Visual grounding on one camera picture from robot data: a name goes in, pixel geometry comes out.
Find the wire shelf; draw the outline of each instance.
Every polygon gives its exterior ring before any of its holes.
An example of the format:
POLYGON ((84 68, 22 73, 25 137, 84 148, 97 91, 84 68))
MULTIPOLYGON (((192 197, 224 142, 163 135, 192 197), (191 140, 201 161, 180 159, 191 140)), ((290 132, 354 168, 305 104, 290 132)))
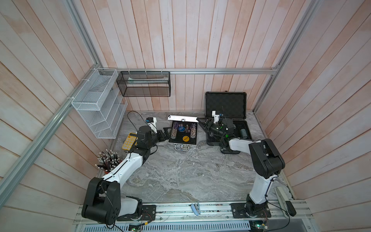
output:
POLYGON ((117 85, 124 97, 169 97, 170 73, 157 71, 121 71, 117 85))
POLYGON ((112 123, 109 128, 101 130, 99 132, 94 133, 97 138, 112 138, 116 137, 117 132, 120 128, 122 118, 124 117, 124 113, 126 107, 128 106, 128 102, 125 104, 120 104, 117 108, 117 112, 112 120, 112 123))
POLYGON ((73 99, 73 107, 76 110, 100 110, 117 77, 115 69, 96 69, 73 99), (101 75, 103 70, 110 75, 101 75))
POLYGON ((116 138, 128 105, 121 104, 119 88, 111 90, 116 79, 115 69, 96 69, 72 102, 97 138, 116 138))

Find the blue clip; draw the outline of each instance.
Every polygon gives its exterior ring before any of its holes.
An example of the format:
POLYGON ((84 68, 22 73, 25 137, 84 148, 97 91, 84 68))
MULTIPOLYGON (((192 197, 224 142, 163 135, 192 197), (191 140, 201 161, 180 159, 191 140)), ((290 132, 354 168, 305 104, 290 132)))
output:
POLYGON ((191 204, 191 209, 196 216, 200 215, 200 203, 197 202, 197 205, 195 203, 191 204))

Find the white plastic part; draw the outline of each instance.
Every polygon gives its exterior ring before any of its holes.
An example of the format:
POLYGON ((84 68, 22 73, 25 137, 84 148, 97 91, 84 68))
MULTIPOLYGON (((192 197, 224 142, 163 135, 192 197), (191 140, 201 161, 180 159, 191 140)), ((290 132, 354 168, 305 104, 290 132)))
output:
POLYGON ((149 122, 147 125, 157 134, 156 123, 157 119, 153 117, 153 122, 149 122))
POLYGON ((109 182, 117 181, 120 184, 120 188, 122 188, 133 172, 142 166, 142 163, 143 157, 141 155, 129 153, 117 167, 107 175, 104 175, 103 179, 109 182))
POLYGON ((256 174, 255 181, 253 185, 253 189, 251 190, 249 196, 253 200, 255 204, 262 204, 266 202, 265 193, 269 192, 270 187, 272 186, 269 184, 273 178, 278 177, 277 175, 272 175, 268 179, 256 174))
POLYGON ((136 199, 125 197, 121 199, 121 210, 118 217, 126 214, 133 214, 137 210, 138 201, 136 199))
POLYGON ((211 112, 211 115, 214 117, 214 123, 217 124, 219 122, 219 117, 220 117, 220 114, 216 114, 216 111, 213 110, 211 112))
POLYGON ((229 147, 234 151, 242 151, 251 154, 249 147, 249 144, 251 143, 261 143, 261 140, 252 141, 240 138, 233 138, 229 141, 229 147))
POLYGON ((191 117, 191 116, 169 115, 167 119, 172 120, 172 121, 182 121, 182 122, 198 122, 197 117, 191 117))
POLYGON ((277 196, 278 203, 279 203, 280 207, 282 208, 283 215, 286 218, 289 218, 289 216, 287 216, 287 214, 285 212, 285 210, 286 211, 288 210, 287 205, 286 205, 286 201, 288 201, 289 198, 287 197, 286 193, 284 192, 284 190, 281 186, 275 187, 275 193, 276 193, 276 196, 277 196))

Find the black handle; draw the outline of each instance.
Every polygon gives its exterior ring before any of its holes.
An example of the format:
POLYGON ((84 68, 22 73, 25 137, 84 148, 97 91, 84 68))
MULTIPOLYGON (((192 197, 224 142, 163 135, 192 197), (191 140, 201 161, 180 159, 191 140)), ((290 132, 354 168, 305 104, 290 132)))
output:
POLYGON ((286 206, 287 206, 287 212, 289 213, 289 215, 294 217, 296 215, 296 210, 294 206, 292 205, 291 201, 287 200, 286 206))
POLYGON ((168 139, 171 138, 171 136, 169 134, 169 129, 172 129, 172 127, 164 127, 163 129, 164 129, 164 133, 168 137, 168 139))

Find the black mesh basket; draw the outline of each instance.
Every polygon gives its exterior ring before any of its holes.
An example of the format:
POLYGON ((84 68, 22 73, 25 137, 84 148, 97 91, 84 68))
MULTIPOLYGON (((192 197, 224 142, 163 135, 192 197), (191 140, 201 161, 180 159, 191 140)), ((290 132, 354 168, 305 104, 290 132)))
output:
POLYGON ((124 97, 169 97, 170 72, 121 71, 116 80, 124 97))

